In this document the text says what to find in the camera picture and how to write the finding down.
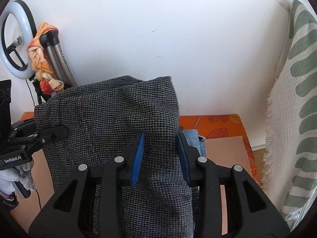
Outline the left forearm black sleeve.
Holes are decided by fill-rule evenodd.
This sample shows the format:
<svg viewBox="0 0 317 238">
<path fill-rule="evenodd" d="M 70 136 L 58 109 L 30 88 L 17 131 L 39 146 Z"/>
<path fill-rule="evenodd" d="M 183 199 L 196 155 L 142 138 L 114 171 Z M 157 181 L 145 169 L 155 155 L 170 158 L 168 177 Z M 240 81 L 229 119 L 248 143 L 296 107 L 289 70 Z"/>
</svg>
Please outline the left forearm black sleeve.
<svg viewBox="0 0 317 238">
<path fill-rule="evenodd" d="M 1 203 L 5 205 L 9 210 L 14 210 L 19 206 L 19 201 L 15 192 L 12 192 L 8 195 L 1 191 Z"/>
</svg>

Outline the left gloved hand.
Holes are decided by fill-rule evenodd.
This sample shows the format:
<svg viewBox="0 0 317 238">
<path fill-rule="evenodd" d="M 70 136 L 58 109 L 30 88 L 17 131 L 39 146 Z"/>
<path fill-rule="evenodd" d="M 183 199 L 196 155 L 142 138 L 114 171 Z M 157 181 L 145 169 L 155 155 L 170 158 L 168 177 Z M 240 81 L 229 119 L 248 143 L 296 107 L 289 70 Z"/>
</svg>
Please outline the left gloved hand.
<svg viewBox="0 0 317 238">
<path fill-rule="evenodd" d="M 20 182 L 26 190 L 35 191 L 35 182 L 31 170 L 34 162 L 25 163 L 14 168 L 1 170 L 1 192 L 4 195 L 11 195 L 15 188 L 13 182 Z"/>
</svg>

